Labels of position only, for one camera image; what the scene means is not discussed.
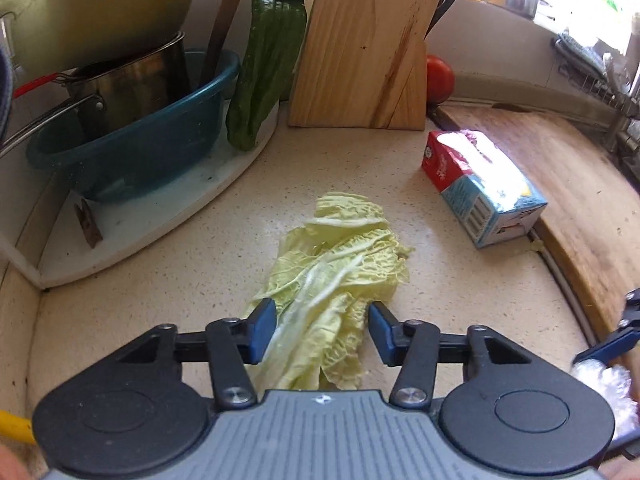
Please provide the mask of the white corner shelf rack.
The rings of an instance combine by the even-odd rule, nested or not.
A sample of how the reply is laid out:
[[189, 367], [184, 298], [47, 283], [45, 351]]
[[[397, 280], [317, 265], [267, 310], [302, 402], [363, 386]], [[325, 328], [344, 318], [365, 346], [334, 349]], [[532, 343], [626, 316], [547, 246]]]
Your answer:
[[46, 180], [15, 236], [1, 237], [1, 266], [9, 264], [43, 290], [108, 269], [159, 240], [207, 206], [248, 169], [271, 139], [275, 106], [260, 126], [256, 148], [239, 152], [222, 130], [213, 149], [191, 169], [155, 191], [91, 210], [103, 235], [89, 247], [72, 211], [74, 192], [56, 177]]

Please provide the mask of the red tomato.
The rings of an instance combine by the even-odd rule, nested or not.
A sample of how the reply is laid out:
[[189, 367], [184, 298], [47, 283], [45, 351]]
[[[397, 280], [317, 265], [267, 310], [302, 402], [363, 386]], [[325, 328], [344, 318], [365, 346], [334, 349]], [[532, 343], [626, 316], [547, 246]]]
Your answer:
[[454, 93], [454, 71], [436, 55], [426, 57], [426, 102], [438, 105], [447, 101]]

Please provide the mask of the wooden knife block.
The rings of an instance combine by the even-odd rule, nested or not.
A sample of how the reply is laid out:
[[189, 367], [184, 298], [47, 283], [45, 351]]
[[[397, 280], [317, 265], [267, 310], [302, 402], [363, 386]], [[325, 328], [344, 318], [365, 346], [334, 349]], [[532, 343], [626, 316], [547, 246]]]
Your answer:
[[290, 96], [303, 128], [421, 131], [438, 0], [314, 0]]

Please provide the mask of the red handled utensil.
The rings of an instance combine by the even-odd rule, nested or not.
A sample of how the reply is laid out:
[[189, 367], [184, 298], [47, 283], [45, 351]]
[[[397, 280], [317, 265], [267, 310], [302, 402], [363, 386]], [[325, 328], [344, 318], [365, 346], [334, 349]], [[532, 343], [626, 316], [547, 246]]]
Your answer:
[[22, 84], [13, 91], [13, 99], [18, 99], [21, 96], [24, 96], [24, 94], [32, 92], [32, 90], [35, 90], [43, 86], [44, 84], [55, 81], [56, 78], [58, 78], [58, 73], [50, 74], [48, 76], [42, 76], [32, 81], [26, 82], [26, 84]]

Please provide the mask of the green vegetable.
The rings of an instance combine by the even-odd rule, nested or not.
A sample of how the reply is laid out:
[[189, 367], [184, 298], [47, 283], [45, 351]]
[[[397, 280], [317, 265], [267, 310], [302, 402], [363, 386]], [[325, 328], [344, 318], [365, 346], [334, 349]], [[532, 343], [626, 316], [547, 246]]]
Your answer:
[[248, 152], [280, 96], [292, 82], [306, 34], [304, 0], [252, 0], [252, 20], [239, 77], [228, 108], [228, 141]]

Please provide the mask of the teal plastic basin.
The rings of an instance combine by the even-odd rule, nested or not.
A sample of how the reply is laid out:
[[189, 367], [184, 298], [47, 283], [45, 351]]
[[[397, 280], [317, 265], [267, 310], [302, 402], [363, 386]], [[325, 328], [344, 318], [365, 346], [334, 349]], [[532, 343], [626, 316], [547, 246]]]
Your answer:
[[62, 171], [76, 193], [98, 203], [149, 193], [179, 177], [213, 149], [224, 121], [224, 92], [239, 68], [239, 55], [224, 50], [209, 84], [96, 140], [86, 140], [79, 119], [67, 113], [30, 138], [29, 165]]

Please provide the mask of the stainless steel pot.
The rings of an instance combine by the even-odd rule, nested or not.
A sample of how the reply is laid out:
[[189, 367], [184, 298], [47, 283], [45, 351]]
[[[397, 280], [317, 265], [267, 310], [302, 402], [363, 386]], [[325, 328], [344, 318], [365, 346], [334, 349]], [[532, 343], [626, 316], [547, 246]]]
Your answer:
[[191, 83], [183, 37], [183, 32], [177, 32], [167, 44], [144, 55], [56, 75], [54, 80], [66, 89], [68, 99], [2, 141], [1, 154], [70, 112], [79, 115], [82, 132], [94, 140], [188, 96]]

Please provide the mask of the wooden cutting board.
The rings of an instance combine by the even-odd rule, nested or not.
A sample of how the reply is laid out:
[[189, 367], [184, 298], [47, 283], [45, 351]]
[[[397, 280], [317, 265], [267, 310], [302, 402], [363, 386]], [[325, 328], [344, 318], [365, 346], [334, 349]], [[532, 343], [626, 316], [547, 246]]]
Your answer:
[[616, 329], [639, 285], [639, 195], [596, 144], [565, 119], [512, 106], [445, 105], [445, 130], [484, 132], [546, 196], [535, 230], [597, 339]]

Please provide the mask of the olive green bowl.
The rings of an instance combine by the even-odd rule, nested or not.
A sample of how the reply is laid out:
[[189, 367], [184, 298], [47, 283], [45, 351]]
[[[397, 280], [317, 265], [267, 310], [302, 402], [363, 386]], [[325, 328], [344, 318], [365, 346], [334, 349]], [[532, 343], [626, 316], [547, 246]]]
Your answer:
[[192, 0], [1, 0], [13, 64], [24, 78], [157, 49], [174, 38]]

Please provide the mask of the metal dish rack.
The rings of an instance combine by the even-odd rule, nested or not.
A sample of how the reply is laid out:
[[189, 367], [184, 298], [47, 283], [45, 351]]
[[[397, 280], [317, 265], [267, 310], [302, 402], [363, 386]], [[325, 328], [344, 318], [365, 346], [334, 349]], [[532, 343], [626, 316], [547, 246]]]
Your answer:
[[568, 32], [556, 36], [551, 45], [563, 59], [559, 72], [574, 87], [612, 110], [613, 118], [600, 143], [623, 175], [639, 186], [639, 71], [630, 80], [625, 70], [616, 72], [611, 52], [600, 56]]

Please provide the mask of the napa cabbage leaf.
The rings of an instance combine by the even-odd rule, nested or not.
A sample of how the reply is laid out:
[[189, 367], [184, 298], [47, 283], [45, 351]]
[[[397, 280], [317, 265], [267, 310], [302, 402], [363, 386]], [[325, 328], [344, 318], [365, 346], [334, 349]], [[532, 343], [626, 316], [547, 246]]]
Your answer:
[[349, 193], [319, 197], [314, 215], [282, 238], [253, 299], [277, 308], [268, 349], [248, 371], [256, 390], [359, 388], [367, 306], [390, 302], [408, 282], [409, 255], [380, 205]]

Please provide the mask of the iced tea drink carton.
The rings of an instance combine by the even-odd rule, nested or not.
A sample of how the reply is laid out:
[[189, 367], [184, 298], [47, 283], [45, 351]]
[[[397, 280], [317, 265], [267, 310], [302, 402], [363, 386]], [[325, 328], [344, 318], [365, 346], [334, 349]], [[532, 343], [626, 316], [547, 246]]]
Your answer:
[[548, 205], [481, 131], [430, 132], [421, 167], [477, 248], [526, 235]]

